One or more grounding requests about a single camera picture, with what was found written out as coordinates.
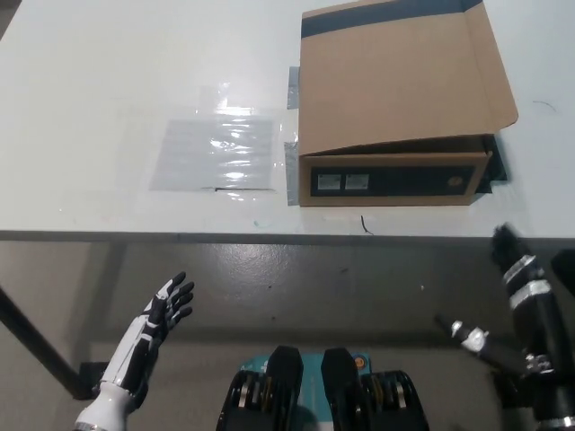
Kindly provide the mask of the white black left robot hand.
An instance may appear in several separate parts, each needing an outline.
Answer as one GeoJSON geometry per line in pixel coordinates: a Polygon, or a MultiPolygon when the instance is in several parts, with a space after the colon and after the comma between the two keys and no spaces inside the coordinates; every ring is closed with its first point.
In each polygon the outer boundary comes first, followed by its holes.
{"type": "Polygon", "coordinates": [[[128,326],[105,369],[101,383],[126,391],[133,405],[143,403],[159,348],[169,333],[192,313],[194,283],[181,272],[169,279],[128,326]]]}

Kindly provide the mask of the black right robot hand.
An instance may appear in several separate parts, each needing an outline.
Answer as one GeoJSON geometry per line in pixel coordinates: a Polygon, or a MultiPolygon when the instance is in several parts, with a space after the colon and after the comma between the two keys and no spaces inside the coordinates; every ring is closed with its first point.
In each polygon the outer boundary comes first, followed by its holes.
{"type": "Polygon", "coordinates": [[[510,224],[495,228],[491,238],[491,260],[500,270],[505,283],[534,258],[535,254],[522,242],[510,224]]]}

